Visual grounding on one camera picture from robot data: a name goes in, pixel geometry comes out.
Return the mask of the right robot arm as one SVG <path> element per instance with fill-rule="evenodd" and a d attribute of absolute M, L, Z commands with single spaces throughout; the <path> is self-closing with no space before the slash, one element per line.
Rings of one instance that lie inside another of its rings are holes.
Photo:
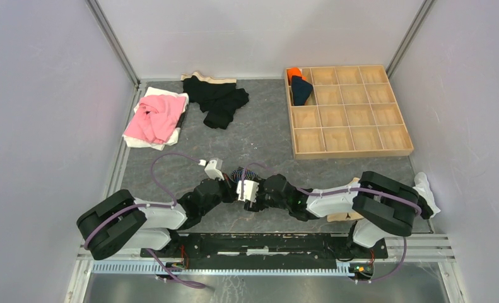
<path fill-rule="evenodd" d="M 277 208 L 304 222 L 332 215 L 354 220 L 346 250 L 355 258 L 384 237 L 409 237 L 416 217 L 428 220 L 441 211 L 424 173 L 415 176 L 413 187 L 373 171 L 330 189 L 302 189 L 281 174 L 240 184 L 249 211 Z"/>

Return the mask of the navy striped boxer underwear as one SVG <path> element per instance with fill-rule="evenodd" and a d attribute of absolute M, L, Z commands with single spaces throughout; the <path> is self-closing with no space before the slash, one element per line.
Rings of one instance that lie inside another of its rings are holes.
<path fill-rule="evenodd" d="M 250 169 L 245 169 L 244 167 L 238 167 L 230 175 L 230 179 L 235 183 L 242 179 L 254 181 L 258 178 L 259 176 L 255 172 L 251 171 Z"/>

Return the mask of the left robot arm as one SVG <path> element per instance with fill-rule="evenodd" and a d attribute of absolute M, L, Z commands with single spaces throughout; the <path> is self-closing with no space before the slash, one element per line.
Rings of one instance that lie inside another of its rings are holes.
<path fill-rule="evenodd" d="M 151 248 L 164 257 L 176 255 L 180 241 L 176 230 L 187 230 L 201 222 L 220 203 L 238 198 L 239 185 L 205 179 L 176 203 L 150 202 L 121 189 L 82 214 L 76 221 L 93 259 L 107 259 L 122 249 Z"/>

